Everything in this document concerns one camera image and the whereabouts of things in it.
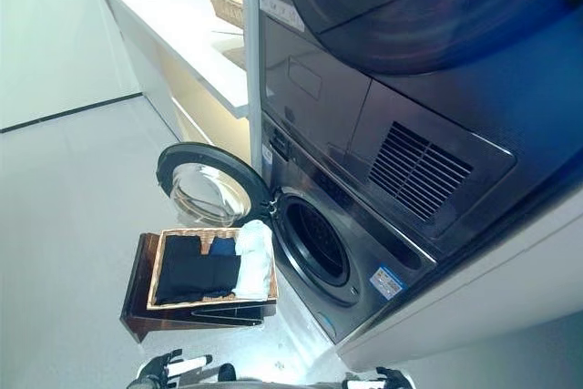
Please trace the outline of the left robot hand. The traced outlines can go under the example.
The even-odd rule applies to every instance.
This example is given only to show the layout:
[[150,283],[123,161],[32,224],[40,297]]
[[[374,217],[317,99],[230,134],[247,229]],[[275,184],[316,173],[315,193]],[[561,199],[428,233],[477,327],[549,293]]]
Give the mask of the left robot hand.
[[211,354],[185,359],[182,349],[175,349],[143,363],[128,388],[177,388],[183,374],[198,370],[213,361]]

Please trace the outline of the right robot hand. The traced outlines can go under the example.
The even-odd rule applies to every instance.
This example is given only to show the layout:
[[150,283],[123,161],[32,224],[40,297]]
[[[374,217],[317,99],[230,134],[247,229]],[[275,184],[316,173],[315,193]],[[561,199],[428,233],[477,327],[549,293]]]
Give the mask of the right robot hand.
[[410,378],[403,372],[386,368],[377,367],[378,374],[373,380],[344,380],[343,389],[414,389],[414,384]]

